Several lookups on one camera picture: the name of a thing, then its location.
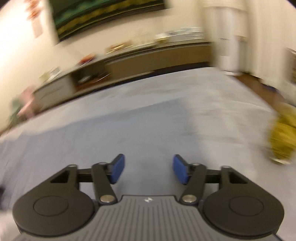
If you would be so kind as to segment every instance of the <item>television screen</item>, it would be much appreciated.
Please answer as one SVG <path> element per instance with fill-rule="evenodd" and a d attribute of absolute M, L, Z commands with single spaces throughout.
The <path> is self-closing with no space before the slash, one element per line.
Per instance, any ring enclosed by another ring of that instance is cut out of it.
<path fill-rule="evenodd" d="M 94 25 L 162 10 L 164 0 L 49 0 L 60 41 Z"/>

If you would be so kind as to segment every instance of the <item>blue gripper pad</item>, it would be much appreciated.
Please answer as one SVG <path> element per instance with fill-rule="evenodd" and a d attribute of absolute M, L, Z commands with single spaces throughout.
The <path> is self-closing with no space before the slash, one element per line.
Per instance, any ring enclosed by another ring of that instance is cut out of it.
<path fill-rule="evenodd" d="M 110 175 L 109 181 L 111 184 L 117 183 L 125 165 L 125 156 L 123 154 L 119 154 L 112 161 L 112 173 Z"/>
<path fill-rule="evenodd" d="M 188 183 L 189 176 L 187 173 L 186 162 L 180 155 L 175 155 L 173 158 L 173 170 L 180 183 L 184 185 Z"/>

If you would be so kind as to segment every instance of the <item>black object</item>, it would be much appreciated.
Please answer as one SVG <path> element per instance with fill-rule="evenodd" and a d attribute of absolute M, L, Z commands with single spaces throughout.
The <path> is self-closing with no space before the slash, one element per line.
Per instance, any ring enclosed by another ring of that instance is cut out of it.
<path fill-rule="evenodd" d="M 54 237 L 84 226 L 95 212 L 93 200 L 79 190 L 80 182 L 93 182 L 97 203 L 110 205 L 117 198 L 110 183 L 117 182 L 124 168 L 124 155 L 112 163 L 94 164 L 91 169 L 78 170 L 69 165 L 19 198 L 13 206 L 13 217 L 21 231 Z M 102 202 L 101 196 L 114 199 Z"/>
<path fill-rule="evenodd" d="M 182 165 L 183 172 L 175 170 Z M 184 205 L 198 205 L 204 184 L 219 183 L 219 190 L 205 199 L 201 210 L 208 223 L 220 232 L 254 239 L 278 231 L 284 218 L 279 200 L 233 168 L 207 170 L 204 165 L 188 164 L 176 155 L 174 170 L 180 182 L 187 185 L 179 200 Z M 185 195 L 193 195 L 196 200 L 185 202 Z"/>

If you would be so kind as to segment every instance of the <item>ribbed surface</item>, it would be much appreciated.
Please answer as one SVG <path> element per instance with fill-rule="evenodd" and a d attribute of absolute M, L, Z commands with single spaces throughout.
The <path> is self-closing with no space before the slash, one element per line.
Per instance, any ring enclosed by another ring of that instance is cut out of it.
<path fill-rule="evenodd" d="M 115 205 L 101 207 L 81 230 L 55 241 L 226 241 L 209 227 L 198 210 L 175 201 L 173 196 L 124 196 Z M 45 238 L 22 234 L 15 241 Z M 257 241 L 277 241 L 274 236 Z"/>

